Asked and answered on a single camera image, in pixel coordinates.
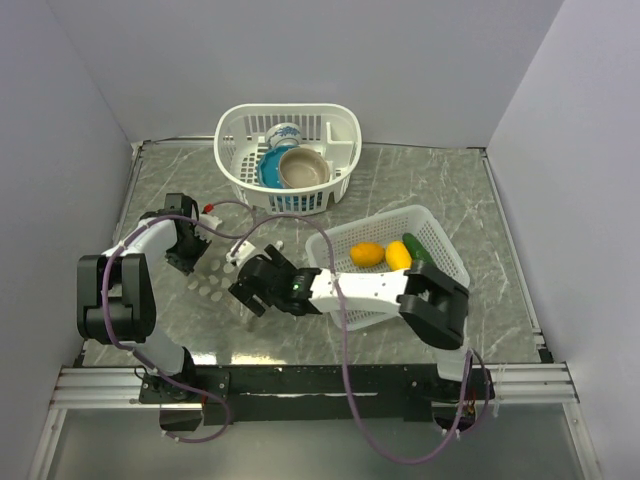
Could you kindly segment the polka dot zip top bag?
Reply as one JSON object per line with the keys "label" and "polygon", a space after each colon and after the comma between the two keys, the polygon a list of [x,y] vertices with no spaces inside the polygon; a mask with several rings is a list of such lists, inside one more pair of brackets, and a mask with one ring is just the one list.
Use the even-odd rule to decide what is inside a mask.
{"label": "polka dot zip top bag", "polygon": [[220,302],[237,278],[238,267],[227,260],[234,240],[214,240],[188,275],[187,289],[213,303]]}

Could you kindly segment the orange fake fruit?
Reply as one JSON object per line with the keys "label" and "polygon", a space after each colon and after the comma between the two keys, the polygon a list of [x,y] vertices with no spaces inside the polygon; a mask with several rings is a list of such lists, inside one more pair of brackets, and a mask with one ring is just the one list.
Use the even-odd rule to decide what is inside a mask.
{"label": "orange fake fruit", "polygon": [[349,255],[355,266],[371,268],[384,260],[385,249],[377,243],[361,242],[350,249]]}

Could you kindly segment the yellow fake lemon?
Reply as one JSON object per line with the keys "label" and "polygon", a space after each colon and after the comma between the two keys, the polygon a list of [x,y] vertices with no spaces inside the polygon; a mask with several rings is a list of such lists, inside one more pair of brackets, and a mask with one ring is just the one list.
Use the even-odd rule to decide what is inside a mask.
{"label": "yellow fake lemon", "polygon": [[402,241],[393,241],[386,247],[385,261],[391,271],[398,271],[408,269],[412,257]]}

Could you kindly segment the green fake pepper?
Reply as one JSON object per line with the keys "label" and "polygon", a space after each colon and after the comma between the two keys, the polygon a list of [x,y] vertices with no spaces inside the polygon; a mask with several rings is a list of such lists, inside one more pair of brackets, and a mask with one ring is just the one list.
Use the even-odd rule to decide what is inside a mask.
{"label": "green fake pepper", "polygon": [[405,233],[402,236],[402,242],[413,260],[435,264],[431,254],[413,234]]}

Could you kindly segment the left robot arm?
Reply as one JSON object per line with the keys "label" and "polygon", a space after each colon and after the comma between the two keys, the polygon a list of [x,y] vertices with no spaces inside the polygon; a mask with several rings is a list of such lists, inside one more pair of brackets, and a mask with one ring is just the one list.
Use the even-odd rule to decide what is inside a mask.
{"label": "left robot arm", "polygon": [[198,390],[193,358],[156,325],[157,310],[149,266],[159,258],[185,275],[194,272],[210,242],[189,220],[198,219],[196,200],[170,193],[164,207],[147,212],[120,254],[113,249],[85,255],[77,264],[77,329],[102,345],[120,344],[145,359],[143,381],[152,391],[184,402]]}

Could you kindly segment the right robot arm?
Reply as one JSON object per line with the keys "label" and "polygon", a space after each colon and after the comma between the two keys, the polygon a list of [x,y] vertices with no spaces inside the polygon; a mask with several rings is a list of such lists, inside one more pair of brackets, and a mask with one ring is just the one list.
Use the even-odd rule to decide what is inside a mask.
{"label": "right robot arm", "polygon": [[472,384],[465,366],[469,290],[437,267],[416,261],[384,273],[334,273],[328,268],[297,268],[273,245],[259,254],[236,243],[227,261],[238,269],[229,292],[254,315],[268,307],[300,317],[352,311],[399,316],[434,349],[437,384],[449,398],[460,398]]}

